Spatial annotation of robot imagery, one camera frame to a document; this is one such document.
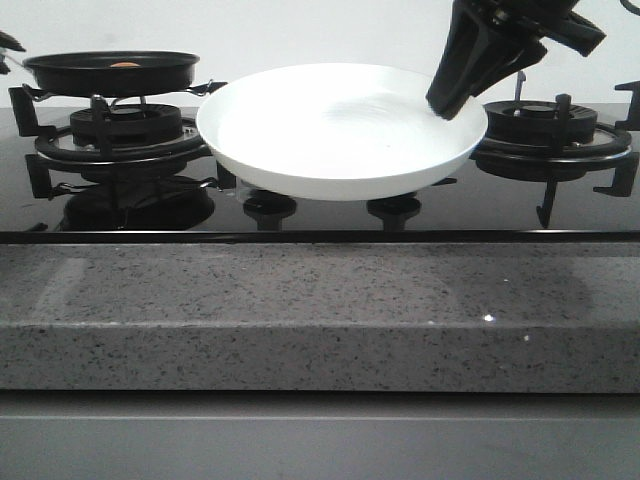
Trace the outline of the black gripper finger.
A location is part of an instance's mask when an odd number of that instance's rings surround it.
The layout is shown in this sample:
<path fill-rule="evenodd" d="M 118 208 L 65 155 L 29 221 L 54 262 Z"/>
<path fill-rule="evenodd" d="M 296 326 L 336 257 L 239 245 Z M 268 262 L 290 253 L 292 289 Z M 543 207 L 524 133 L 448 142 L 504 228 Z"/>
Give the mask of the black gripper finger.
<path fill-rule="evenodd" d="M 25 52 L 25 48 L 17 39 L 15 39 L 13 36 L 7 34 L 4 31 L 0 31 L 0 47 L 1 47 L 0 73 L 2 75 L 7 75 L 10 72 L 10 67 L 6 63 L 6 60 L 9 58 L 8 51 Z"/>

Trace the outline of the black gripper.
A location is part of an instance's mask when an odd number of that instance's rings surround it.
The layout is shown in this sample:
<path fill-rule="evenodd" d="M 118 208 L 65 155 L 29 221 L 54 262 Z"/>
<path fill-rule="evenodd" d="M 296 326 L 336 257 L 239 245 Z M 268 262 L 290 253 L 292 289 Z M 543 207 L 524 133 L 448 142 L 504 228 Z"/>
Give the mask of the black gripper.
<path fill-rule="evenodd" d="M 456 1 L 445 48 L 426 100 L 453 119 L 470 97 L 539 63 L 549 38 L 589 55 L 606 34 L 574 12 L 574 1 Z"/>

